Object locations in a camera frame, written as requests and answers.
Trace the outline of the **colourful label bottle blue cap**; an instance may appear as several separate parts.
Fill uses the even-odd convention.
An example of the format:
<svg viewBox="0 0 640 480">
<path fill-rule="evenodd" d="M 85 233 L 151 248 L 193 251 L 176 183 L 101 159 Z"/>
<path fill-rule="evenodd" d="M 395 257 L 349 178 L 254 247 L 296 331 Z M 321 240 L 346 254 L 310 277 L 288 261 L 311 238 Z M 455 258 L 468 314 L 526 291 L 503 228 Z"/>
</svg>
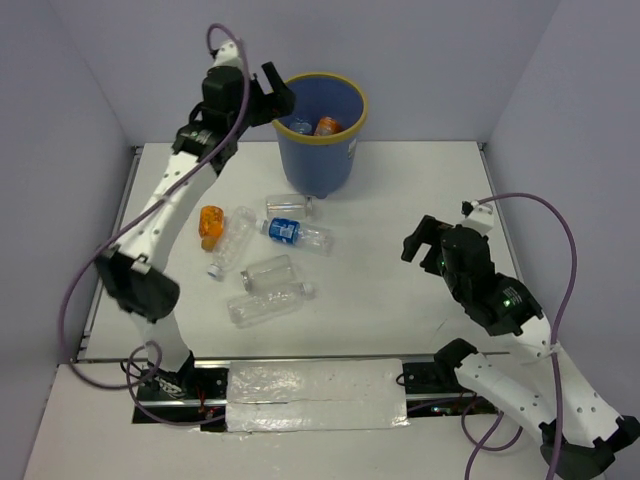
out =
<svg viewBox="0 0 640 480">
<path fill-rule="evenodd" d="M 313 123 L 304 117 L 294 117 L 289 123 L 288 128 L 294 133 L 306 136 L 312 135 L 314 132 Z"/>
</svg>

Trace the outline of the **orange label long bottle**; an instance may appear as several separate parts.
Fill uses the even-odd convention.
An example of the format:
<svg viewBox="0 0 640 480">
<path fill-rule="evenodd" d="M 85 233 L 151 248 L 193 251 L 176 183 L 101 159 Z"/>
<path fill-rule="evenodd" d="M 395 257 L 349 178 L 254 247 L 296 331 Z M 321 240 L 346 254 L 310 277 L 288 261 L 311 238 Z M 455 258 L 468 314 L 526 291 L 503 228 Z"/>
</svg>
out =
<svg viewBox="0 0 640 480">
<path fill-rule="evenodd" d="M 314 130 L 314 136 L 331 136 L 339 134 L 343 131 L 342 125 L 330 116 L 322 117 Z"/>
</svg>

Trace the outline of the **small orange juice bottle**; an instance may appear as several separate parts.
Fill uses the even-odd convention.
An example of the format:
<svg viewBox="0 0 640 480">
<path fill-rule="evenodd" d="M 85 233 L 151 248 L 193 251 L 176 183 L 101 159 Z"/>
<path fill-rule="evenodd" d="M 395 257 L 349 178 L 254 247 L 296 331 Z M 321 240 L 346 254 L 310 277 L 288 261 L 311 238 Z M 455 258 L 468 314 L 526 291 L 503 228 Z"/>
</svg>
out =
<svg viewBox="0 0 640 480">
<path fill-rule="evenodd" d="M 224 211 L 213 205 L 204 206 L 200 210 L 198 232 L 201 248 L 210 252 L 224 233 Z"/>
</svg>

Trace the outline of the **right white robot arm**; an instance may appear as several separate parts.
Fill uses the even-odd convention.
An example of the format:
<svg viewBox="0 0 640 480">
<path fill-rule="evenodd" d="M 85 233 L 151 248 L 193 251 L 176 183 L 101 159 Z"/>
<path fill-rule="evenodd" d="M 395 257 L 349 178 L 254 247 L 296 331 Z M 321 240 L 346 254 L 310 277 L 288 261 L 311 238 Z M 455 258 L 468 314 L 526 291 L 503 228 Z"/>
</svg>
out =
<svg viewBox="0 0 640 480">
<path fill-rule="evenodd" d="M 488 233 L 494 213 L 487 200 L 465 202 L 454 225 L 424 216 L 403 241 L 412 262 L 429 250 L 421 268 L 442 278 L 464 313 L 517 362 L 525 387 L 458 338 L 434 355 L 431 376 L 444 390 L 471 391 L 514 420 L 536 441 L 548 478 L 596 479 L 619 451 L 639 438 L 639 422 L 609 405 L 557 340 L 557 325 L 518 279 L 497 271 Z"/>
</svg>

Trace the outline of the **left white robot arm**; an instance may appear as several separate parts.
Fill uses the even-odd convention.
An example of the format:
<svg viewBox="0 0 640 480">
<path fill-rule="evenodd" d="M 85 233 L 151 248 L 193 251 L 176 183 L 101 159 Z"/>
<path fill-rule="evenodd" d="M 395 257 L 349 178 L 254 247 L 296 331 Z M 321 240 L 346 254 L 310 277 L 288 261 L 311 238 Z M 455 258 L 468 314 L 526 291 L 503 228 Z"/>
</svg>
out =
<svg viewBox="0 0 640 480">
<path fill-rule="evenodd" d="M 270 92 L 247 73 L 241 42 L 224 42 L 212 57 L 203 98 L 178 130 L 164 175 L 143 213 L 94 262 L 108 295 L 139 331 L 148 364 L 156 371 L 153 383 L 177 399 L 195 393 L 197 375 L 174 315 L 180 287 L 165 273 L 169 254 L 246 130 L 292 113 L 295 104 L 272 63 L 262 66 Z"/>
</svg>

